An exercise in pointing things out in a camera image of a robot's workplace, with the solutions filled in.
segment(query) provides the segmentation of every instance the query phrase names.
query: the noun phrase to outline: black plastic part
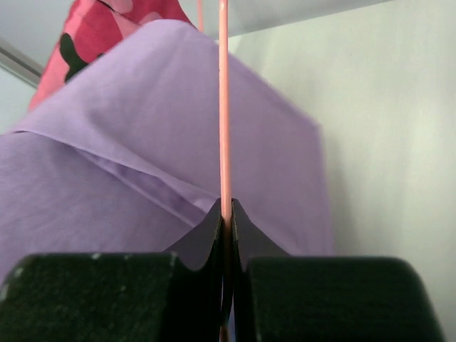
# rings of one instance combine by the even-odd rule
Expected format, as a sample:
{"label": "black plastic part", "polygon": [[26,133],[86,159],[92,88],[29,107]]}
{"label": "black plastic part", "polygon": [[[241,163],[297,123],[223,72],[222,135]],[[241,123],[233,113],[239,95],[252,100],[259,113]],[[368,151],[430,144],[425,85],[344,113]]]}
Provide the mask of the black plastic part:
{"label": "black plastic part", "polygon": [[0,341],[217,341],[219,206],[168,253],[25,258],[0,290]]}
{"label": "black plastic part", "polygon": [[443,341],[404,261],[289,257],[233,208],[237,341]]}

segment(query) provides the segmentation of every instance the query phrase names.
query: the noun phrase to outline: purple cloth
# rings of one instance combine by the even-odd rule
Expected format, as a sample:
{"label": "purple cloth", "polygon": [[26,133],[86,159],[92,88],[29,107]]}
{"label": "purple cloth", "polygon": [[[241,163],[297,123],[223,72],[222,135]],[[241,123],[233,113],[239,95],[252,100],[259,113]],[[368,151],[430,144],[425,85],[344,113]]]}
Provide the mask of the purple cloth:
{"label": "purple cloth", "polygon": [[[230,78],[234,196],[289,253],[331,254],[319,128],[235,58]],[[153,21],[0,137],[0,281],[34,252],[162,251],[218,196],[217,45]]]}

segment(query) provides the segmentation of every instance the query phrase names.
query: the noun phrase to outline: red fabric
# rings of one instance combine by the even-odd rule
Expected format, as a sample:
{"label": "red fabric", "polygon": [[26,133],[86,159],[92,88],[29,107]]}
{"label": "red fabric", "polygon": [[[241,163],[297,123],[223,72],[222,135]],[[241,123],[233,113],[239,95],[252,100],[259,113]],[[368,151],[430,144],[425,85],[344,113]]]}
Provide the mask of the red fabric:
{"label": "red fabric", "polygon": [[[76,0],[62,35],[67,33],[71,37],[77,58],[92,63],[139,27],[156,19],[177,19],[190,24],[178,0]],[[68,57],[62,57],[59,40],[29,109],[63,87],[69,70]]]}

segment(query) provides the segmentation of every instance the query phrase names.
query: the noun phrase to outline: thin pink rod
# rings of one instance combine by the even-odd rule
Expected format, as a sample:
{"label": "thin pink rod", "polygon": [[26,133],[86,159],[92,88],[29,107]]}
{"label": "thin pink rod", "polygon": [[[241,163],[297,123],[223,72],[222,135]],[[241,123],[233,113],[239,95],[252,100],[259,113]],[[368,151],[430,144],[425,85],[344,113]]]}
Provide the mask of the thin pink rod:
{"label": "thin pink rod", "polygon": [[202,11],[202,0],[198,0],[198,30],[204,32],[204,17]]}
{"label": "thin pink rod", "polygon": [[222,217],[225,229],[231,229],[231,152],[229,142],[229,84],[228,84],[228,0],[220,0],[219,19],[219,138]]}

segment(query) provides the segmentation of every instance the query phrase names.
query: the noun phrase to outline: white table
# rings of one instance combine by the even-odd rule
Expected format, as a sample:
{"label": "white table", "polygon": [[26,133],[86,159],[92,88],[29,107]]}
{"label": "white table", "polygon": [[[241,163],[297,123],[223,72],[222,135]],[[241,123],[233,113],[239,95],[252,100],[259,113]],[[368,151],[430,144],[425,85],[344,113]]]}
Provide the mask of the white table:
{"label": "white table", "polygon": [[456,1],[397,0],[230,39],[321,124],[338,252],[424,278],[456,341]]}

